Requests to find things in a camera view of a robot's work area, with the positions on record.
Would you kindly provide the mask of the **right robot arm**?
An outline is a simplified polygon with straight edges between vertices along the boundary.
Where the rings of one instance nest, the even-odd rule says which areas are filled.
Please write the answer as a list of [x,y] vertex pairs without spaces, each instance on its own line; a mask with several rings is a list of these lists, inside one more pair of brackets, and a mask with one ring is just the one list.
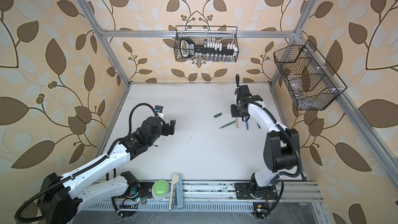
[[236,103],[231,115],[243,121],[254,119],[265,133],[263,159],[265,165],[251,176],[250,194],[261,199],[281,181],[282,176],[297,178],[302,173],[300,138],[296,129],[289,129],[274,117],[259,95],[250,93],[247,85],[237,85]]

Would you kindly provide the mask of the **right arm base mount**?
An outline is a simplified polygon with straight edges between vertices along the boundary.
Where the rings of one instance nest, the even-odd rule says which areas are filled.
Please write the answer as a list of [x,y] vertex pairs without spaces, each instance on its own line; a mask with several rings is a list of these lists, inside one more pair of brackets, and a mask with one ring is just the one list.
[[276,200],[278,193],[275,186],[252,188],[251,183],[235,183],[236,198],[238,200]]

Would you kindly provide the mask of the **blue pen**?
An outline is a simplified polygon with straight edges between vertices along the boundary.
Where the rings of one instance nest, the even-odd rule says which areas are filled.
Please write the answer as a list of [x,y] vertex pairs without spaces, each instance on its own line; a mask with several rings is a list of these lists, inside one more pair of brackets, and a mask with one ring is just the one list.
[[249,124],[248,124],[249,118],[250,118],[250,117],[248,117],[248,116],[245,117],[246,130],[249,130]]

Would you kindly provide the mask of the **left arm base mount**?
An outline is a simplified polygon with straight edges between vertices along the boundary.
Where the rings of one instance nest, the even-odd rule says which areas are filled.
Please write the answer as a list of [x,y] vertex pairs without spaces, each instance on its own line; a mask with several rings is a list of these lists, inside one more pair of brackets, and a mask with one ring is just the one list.
[[153,181],[139,181],[132,186],[129,186],[127,190],[116,199],[147,199],[152,197]]

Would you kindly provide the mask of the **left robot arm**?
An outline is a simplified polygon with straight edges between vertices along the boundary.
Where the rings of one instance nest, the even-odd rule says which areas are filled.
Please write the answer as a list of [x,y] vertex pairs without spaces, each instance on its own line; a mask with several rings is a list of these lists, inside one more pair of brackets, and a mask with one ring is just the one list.
[[97,183],[117,167],[146,152],[160,136],[174,135],[176,121],[166,123],[162,106],[149,106],[153,116],[148,117],[136,131],[129,127],[128,134],[116,139],[109,150],[87,164],[65,173],[48,175],[39,193],[25,201],[16,211],[18,223],[45,221],[47,224],[67,224],[85,207],[127,194],[138,180],[131,172]]

